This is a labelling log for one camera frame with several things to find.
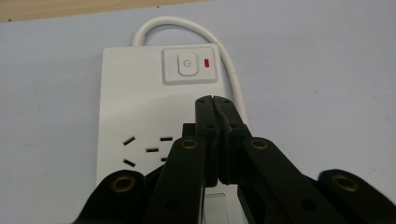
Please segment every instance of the power button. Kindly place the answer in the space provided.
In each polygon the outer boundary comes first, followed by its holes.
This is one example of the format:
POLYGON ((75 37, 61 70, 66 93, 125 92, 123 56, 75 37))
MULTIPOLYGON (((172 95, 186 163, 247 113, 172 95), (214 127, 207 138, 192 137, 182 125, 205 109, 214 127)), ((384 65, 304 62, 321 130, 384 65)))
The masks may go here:
POLYGON ((198 73, 197 55, 192 52, 180 53, 177 57, 178 72, 182 76, 193 76, 198 73))

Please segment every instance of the desk surface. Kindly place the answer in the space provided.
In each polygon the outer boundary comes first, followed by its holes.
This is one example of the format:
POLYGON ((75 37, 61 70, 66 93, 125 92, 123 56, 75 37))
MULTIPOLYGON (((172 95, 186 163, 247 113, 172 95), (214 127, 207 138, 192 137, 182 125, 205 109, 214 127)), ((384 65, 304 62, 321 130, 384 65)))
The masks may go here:
MULTIPOLYGON (((201 23, 228 48, 251 131, 317 178, 396 202, 396 2, 209 1, 0 23, 0 223, 70 223, 95 188, 102 50, 144 21, 201 23)), ((158 28, 148 44, 205 41, 158 28)))
POLYGON ((136 7, 162 7, 205 0, 2 0, 0 22, 83 15, 136 7))

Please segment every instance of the white cable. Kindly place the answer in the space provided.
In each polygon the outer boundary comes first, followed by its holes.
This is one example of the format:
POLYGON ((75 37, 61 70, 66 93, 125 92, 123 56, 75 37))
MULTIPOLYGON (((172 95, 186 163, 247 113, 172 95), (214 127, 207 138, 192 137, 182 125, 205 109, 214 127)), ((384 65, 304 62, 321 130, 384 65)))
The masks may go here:
POLYGON ((233 64, 233 60, 227 49, 221 44, 218 38, 215 37, 212 33, 210 33, 210 31, 208 31, 205 27, 193 21, 188 21, 179 17, 168 17, 168 16, 157 17, 145 22, 143 25, 139 27, 139 29, 137 29, 132 39, 132 46, 143 46, 145 43, 146 34, 154 27, 162 26, 162 25, 175 25, 175 26, 184 27, 203 36, 209 42, 218 45, 220 51, 220 57, 224 61, 225 68, 227 69, 231 81, 235 106, 238 109, 238 112, 241 115, 242 120, 245 122, 247 126, 249 126, 248 113, 245 106, 244 95, 242 92, 242 87, 239 81, 239 77, 236 74, 236 69, 235 69, 235 65, 233 64))

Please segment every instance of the socket hole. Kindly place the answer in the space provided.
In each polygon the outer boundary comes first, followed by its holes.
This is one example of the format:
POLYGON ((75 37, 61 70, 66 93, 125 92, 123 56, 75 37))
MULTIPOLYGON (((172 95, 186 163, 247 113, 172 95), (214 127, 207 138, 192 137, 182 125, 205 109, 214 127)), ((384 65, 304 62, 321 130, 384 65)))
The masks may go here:
POLYGON ((146 148, 146 152, 158 152, 160 151, 157 147, 146 148))
POLYGON ((136 138, 134 136, 128 138, 125 142, 123 142, 123 144, 126 146, 130 143, 132 143, 136 138))
POLYGON ((162 141, 162 142, 168 142, 168 141, 172 141, 172 140, 173 140, 172 136, 170 136, 170 137, 161 137, 160 138, 160 141, 162 141))
POLYGON ((123 163, 128 164, 128 165, 130 165, 130 166, 132 166, 132 167, 135 167, 135 166, 136 166, 136 164, 134 164, 134 163, 131 162, 131 161, 128 161, 127 159, 124 159, 123 163))

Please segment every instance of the power strip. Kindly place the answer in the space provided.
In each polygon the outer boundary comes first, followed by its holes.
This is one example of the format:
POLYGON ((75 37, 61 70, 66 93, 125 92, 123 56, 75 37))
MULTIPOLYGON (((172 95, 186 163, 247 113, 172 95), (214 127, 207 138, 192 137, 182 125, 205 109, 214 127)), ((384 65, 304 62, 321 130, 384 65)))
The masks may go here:
MULTIPOLYGON (((118 170, 163 165, 195 100, 224 96, 214 44, 108 48, 103 53, 97 184, 118 170)), ((242 223, 235 187, 206 189, 205 223, 242 223)))

